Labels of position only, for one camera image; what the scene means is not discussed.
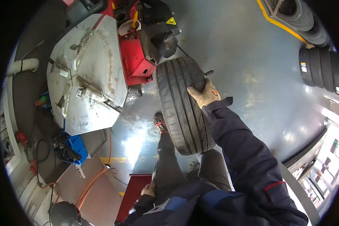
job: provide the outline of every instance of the person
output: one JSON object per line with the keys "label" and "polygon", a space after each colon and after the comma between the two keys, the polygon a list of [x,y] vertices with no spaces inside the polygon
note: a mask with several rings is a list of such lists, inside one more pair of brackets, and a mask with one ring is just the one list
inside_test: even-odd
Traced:
{"label": "person", "polygon": [[[199,155],[197,176],[186,178],[161,114],[154,123],[161,132],[153,181],[146,185],[127,218],[118,225],[307,225],[282,180],[277,160],[240,117],[221,100],[209,79],[202,93],[188,93],[211,123],[222,148]],[[235,191],[231,191],[225,165]]]}

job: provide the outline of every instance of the red stripe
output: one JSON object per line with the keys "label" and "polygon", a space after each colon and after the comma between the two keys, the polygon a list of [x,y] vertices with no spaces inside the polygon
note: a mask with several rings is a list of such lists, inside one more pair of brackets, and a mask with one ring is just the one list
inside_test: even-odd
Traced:
{"label": "red stripe", "polygon": [[272,188],[272,187],[274,187],[274,186],[276,186],[276,185],[278,185],[278,184],[281,184],[281,183],[285,183],[285,181],[279,181],[279,182],[275,182],[275,183],[273,183],[273,184],[270,184],[269,186],[267,186],[266,188],[264,188],[264,190],[266,191],[267,189]]}

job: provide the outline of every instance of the jacket sleeve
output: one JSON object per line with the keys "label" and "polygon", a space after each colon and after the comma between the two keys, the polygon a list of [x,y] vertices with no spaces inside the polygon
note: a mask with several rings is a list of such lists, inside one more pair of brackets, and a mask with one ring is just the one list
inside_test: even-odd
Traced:
{"label": "jacket sleeve", "polygon": [[153,209],[153,203],[154,198],[152,196],[142,195],[134,205],[133,207],[134,211],[131,211],[131,213],[126,217],[126,219],[122,223],[116,224],[116,226],[130,225],[131,223],[136,221],[136,219],[141,217],[144,213]]}
{"label": "jacket sleeve", "polygon": [[290,198],[277,160],[240,117],[227,108],[231,104],[232,97],[227,97],[202,111],[211,123],[216,144],[222,147],[236,192],[246,193],[283,225],[306,225],[308,218]]}

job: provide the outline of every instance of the blue crate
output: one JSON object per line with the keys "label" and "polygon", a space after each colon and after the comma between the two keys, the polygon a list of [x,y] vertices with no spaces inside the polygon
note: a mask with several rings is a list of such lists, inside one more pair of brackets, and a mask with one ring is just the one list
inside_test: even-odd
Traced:
{"label": "blue crate", "polygon": [[84,146],[81,136],[80,135],[69,136],[69,139],[66,141],[66,144],[69,147],[71,147],[76,153],[78,153],[82,158],[80,160],[75,160],[74,162],[66,160],[64,160],[64,162],[74,163],[81,166],[88,157],[88,152]]}

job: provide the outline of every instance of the stack of tires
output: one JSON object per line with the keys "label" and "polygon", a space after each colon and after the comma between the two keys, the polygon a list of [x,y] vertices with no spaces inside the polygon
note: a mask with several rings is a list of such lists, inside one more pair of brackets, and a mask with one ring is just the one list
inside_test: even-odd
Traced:
{"label": "stack of tires", "polygon": [[[279,0],[270,0],[273,10],[278,2]],[[276,17],[297,29],[305,40],[315,46],[332,46],[331,40],[319,18],[313,15],[310,8],[302,0],[284,0]]]}
{"label": "stack of tires", "polygon": [[339,95],[339,56],[327,48],[300,49],[299,65],[303,81]]}

